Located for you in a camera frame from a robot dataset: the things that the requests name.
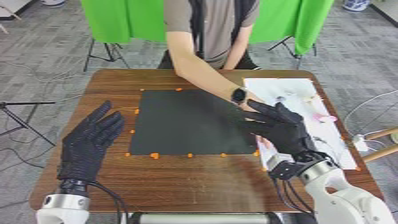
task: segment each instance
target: black mat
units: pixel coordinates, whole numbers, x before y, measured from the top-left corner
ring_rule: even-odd
[[[131,137],[131,154],[249,154],[254,136],[242,130],[242,111],[203,90],[146,91]]]

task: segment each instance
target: green backdrop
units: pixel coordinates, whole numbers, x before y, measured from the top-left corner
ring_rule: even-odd
[[[306,54],[334,0],[259,0],[250,43],[295,37],[295,53]],[[92,37],[105,43],[131,38],[165,41],[163,0],[82,0]]]

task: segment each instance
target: white sheet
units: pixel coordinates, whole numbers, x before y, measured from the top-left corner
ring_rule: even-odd
[[[322,123],[314,118],[314,114],[330,114],[311,80],[297,78],[247,78],[245,87],[272,106],[277,103],[277,97],[282,96],[286,98],[284,106],[302,115],[309,135],[313,139],[322,140],[314,141],[316,149],[330,155],[343,169],[355,169],[357,164],[341,140],[336,124],[334,122]],[[272,150],[265,150],[263,146],[259,146],[259,149],[261,158],[265,159],[270,157]]]

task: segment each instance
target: glove finger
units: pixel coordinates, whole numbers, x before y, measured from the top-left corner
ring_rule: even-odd
[[[108,113],[108,110],[112,108],[110,101],[107,100],[103,102],[103,105],[96,108],[85,119],[82,120],[78,126],[75,127],[71,133],[83,132],[87,127],[96,124],[98,120],[101,119],[103,115]]]
[[[243,111],[243,116],[250,118],[252,120],[263,121],[265,123],[272,125],[277,123],[277,121],[272,118],[268,118],[261,113]]]
[[[107,128],[112,126],[112,124],[119,121],[121,119],[121,112],[115,111],[98,122],[96,124],[96,131],[92,133],[92,137],[96,137],[96,135],[99,134],[99,132],[103,130],[107,130]]]
[[[115,137],[119,136],[123,127],[124,127],[124,117],[121,116],[121,118],[115,121],[115,123],[112,124],[112,126],[98,134],[96,139],[94,139],[96,144],[103,145],[103,143],[108,140],[115,139]]]
[[[275,104],[275,110],[279,112],[281,118],[288,123],[300,123],[302,122],[302,116],[298,113],[291,112],[291,110],[286,108],[284,104],[279,102]]]
[[[110,135],[108,140],[107,140],[105,143],[103,143],[103,148],[105,148],[105,149],[107,149],[107,148],[110,147],[110,145],[114,144],[114,140],[115,140],[115,138],[119,137],[121,132],[123,132],[123,127],[117,129],[117,132],[114,133],[114,135]]]
[[[272,130],[272,125],[266,123],[258,123],[256,121],[245,121],[245,130],[266,138],[266,134]]]
[[[275,107],[272,107],[265,103],[256,102],[254,100],[247,101],[247,105],[266,117],[270,117],[274,120],[281,120],[281,116],[279,116]]]

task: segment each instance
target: wooden table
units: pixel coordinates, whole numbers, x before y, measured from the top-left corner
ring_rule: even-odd
[[[250,78],[309,78],[314,81],[318,94],[325,99],[329,112],[338,116],[320,83],[306,71],[233,71],[224,74],[227,79],[243,85],[243,77]],[[135,126],[135,109],[140,102],[140,89],[172,90],[195,89],[195,86],[169,70],[101,70],[92,76],[75,114],[64,129],[69,133],[80,120],[101,105],[112,101],[114,110],[126,117],[126,128],[108,149],[98,180],[121,195],[130,211],[144,212],[290,212],[277,199],[275,189],[261,171],[259,157],[252,155],[220,156],[163,156],[153,160],[149,156],[130,156],[130,130]],[[348,134],[338,121],[343,138]],[[41,208],[43,199],[57,188],[57,165],[60,147],[53,152],[43,176],[30,197],[34,209]],[[354,148],[350,152],[359,171],[345,171],[350,183],[382,197],[368,168]],[[298,180],[293,185],[304,200],[313,204]],[[91,211],[114,212],[114,201],[96,189],[91,190]]]

